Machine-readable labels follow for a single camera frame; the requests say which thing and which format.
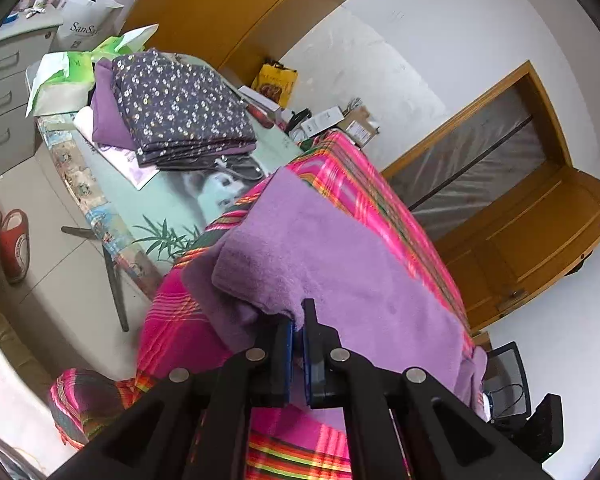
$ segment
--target bed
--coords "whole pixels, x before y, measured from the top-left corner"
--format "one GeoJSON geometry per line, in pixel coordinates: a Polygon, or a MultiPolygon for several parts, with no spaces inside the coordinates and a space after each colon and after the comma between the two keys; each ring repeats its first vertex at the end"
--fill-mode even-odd
{"type": "MultiPolygon", "coordinates": [[[[462,352],[475,351],[459,291],[435,248],[384,178],[339,130],[320,136],[287,167],[326,200],[371,231],[412,278],[464,325],[462,352]]],[[[142,328],[136,376],[111,381],[97,372],[72,369],[49,393],[64,442],[81,448],[175,367],[197,373],[221,365],[231,352],[182,285],[189,261],[240,224],[265,189],[262,181],[212,222],[160,286],[142,328]]],[[[350,478],[346,434],[288,406],[254,410],[245,478],[350,478]]]]}

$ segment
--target door frame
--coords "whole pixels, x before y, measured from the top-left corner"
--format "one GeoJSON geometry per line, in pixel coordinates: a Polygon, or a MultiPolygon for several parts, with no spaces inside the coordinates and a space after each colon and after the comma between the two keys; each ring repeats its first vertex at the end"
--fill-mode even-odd
{"type": "Polygon", "coordinates": [[[542,81],[540,81],[536,69],[531,61],[527,60],[471,104],[445,121],[442,126],[431,132],[408,152],[392,162],[387,168],[382,170],[382,176],[389,180],[401,171],[402,168],[413,162],[469,117],[490,104],[495,98],[511,87],[515,87],[518,90],[523,103],[535,119],[536,132],[538,133],[538,138],[540,139],[547,160],[560,166],[573,166],[567,142],[564,139],[564,133],[562,132],[562,127],[558,121],[554,106],[549,100],[549,96],[542,81]]]}

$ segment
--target silver screw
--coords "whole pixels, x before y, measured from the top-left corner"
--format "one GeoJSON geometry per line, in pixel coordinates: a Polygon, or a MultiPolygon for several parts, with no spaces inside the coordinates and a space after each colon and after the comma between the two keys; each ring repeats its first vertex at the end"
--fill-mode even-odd
{"type": "Polygon", "coordinates": [[[349,350],[345,348],[334,348],[330,353],[331,359],[339,363],[343,363],[351,357],[349,350]]]}
{"type": "Polygon", "coordinates": [[[169,372],[169,380],[172,383],[183,383],[189,379],[189,371],[186,368],[174,368],[169,372]]]}
{"type": "Polygon", "coordinates": [[[249,348],[244,356],[247,358],[247,361],[262,361],[267,353],[262,348],[249,348]]]}
{"type": "Polygon", "coordinates": [[[427,374],[422,368],[409,368],[406,375],[412,383],[423,383],[427,379],[427,374]]]}

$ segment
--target door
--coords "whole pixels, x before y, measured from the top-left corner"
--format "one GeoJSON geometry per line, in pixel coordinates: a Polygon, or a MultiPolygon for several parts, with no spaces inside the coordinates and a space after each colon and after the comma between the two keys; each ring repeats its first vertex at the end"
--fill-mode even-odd
{"type": "Polygon", "coordinates": [[[600,242],[600,180],[544,163],[436,242],[479,330],[531,300],[600,242]]]}

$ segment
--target yellow package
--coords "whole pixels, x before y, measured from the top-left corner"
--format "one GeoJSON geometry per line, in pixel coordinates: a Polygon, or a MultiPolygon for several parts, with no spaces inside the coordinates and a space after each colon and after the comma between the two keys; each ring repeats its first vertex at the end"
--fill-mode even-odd
{"type": "Polygon", "coordinates": [[[251,89],[278,103],[283,108],[289,102],[298,72],[278,62],[266,62],[251,84],[251,89]]]}

